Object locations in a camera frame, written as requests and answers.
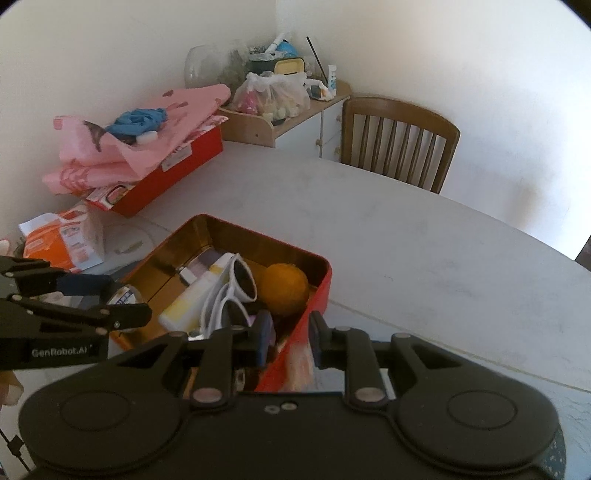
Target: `pink cloth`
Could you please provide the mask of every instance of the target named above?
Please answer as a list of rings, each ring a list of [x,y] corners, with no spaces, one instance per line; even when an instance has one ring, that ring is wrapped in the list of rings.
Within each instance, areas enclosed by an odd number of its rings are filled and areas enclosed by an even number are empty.
[[[158,139],[145,145],[127,145],[99,125],[75,116],[57,116],[53,128],[60,134],[60,170],[43,177],[52,193],[70,193],[133,183],[152,172],[195,129],[230,98],[225,85],[169,90],[138,108],[165,108],[168,119]]]

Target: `white sunglasses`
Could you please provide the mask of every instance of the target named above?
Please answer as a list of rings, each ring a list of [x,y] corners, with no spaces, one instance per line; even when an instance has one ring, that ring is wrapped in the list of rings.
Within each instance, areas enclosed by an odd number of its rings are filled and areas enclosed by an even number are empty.
[[[252,272],[239,254],[228,263],[219,280],[212,287],[201,310],[200,333],[203,338],[220,328],[251,325],[242,305],[257,298]]]

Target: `red box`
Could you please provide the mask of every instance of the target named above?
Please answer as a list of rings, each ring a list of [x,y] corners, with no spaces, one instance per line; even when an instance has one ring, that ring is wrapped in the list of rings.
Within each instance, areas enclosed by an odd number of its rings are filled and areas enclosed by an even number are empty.
[[[213,128],[193,140],[185,148],[191,149],[188,157],[182,157],[178,163],[166,168],[167,160],[172,159],[174,162],[174,155],[180,154],[182,156],[183,152],[182,149],[179,149],[179,151],[169,155],[156,170],[141,180],[121,200],[115,203],[111,211],[127,218],[133,217],[179,180],[221,153],[223,151],[222,130],[219,127]]]
[[[288,380],[290,349],[308,345],[308,317],[313,310],[324,313],[328,305],[332,267],[324,257],[209,215],[201,214],[188,220],[124,279],[125,283],[135,286],[150,305],[152,320],[134,332],[112,332],[111,338],[124,350],[129,350],[166,334],[158,323],[158,315],[185,289],[175,274],[176,268],[210,247],[239,253],[249,264],[255,281],[269,265],[294,264],[306,274],[314,289],[306,311],[290,320],[293,329],[288,329],[284,347],[267,365],[255,391],[283,390]],[[169,272],[163,271],[163,264],[170,267]]]

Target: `sunglasses lens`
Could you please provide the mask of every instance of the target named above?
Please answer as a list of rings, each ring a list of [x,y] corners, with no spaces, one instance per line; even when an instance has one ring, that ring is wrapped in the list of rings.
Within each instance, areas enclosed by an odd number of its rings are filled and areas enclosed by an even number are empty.
[[[246,295],[253,299],[256,295],[255,286],[251,280],[251,276],[241,262],[234,262],[234,275],[238,286]]]
[[[236,302],[234,300],[227,300],[222,306],[222,327],[227,328],[232,325],[248,327],[248,321]]]

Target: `cabinet drawer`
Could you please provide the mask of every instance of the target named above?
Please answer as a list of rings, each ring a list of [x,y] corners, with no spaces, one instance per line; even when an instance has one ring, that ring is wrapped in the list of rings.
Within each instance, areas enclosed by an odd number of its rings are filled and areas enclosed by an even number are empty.
[[[322,158],[325,160],[340,162],[341,135],[335,135],[326,145],[322,145]]]
[[[319,158],[321,125],[322,115],[317,113],[277,138],[275,148],[297,153],[304,158]]]
[[[322,112],[322,144],[326,145],[330,142],[336,134],[343,128],[343,103],[339,103],[328,107]]]

